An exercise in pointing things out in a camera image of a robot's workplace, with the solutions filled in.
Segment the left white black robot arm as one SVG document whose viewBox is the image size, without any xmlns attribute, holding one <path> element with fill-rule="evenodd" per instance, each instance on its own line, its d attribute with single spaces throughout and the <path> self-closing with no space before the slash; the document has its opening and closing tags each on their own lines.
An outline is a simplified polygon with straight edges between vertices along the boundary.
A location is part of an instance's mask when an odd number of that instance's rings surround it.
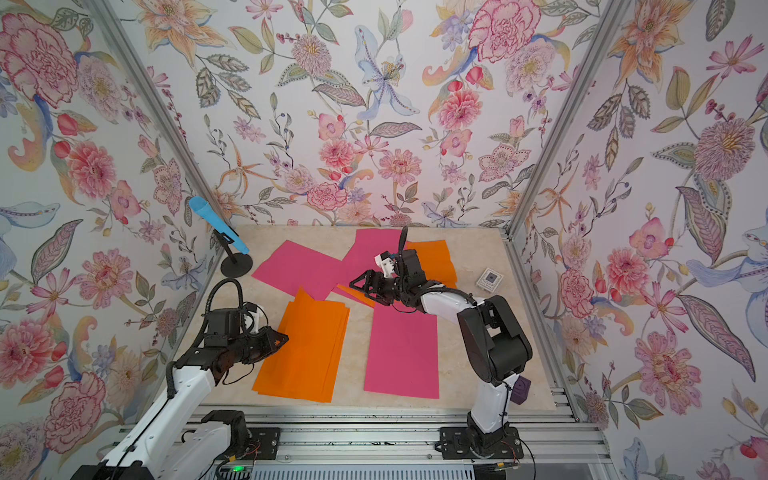
<svg viewBox="0 0 768 480">
<path fill-rule="evenodd" d="M 101 462 L 74 479 L 202 479 L 219 458 L 243 457 L 260 446 L 239 410 L 213 410 L 185 441 L 189 420 L 229 370 L 276 354 L 289 336 L 255 321 L 258 307 L 215 309 L 191 346 L 166 369 L 166 391 Z"/>
</svg>

